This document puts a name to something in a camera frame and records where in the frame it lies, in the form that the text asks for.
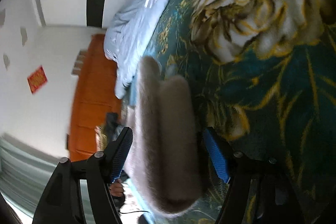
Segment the person's left hand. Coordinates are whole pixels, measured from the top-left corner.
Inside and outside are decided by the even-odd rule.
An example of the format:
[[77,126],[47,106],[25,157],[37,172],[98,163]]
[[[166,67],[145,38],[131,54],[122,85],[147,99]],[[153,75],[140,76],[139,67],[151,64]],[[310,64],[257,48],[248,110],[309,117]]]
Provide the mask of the person's left hand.
[[120,178],[118,178],[115,182],[110,184],[109,192],[114,197],[119,198],[124,197],[124,189]]

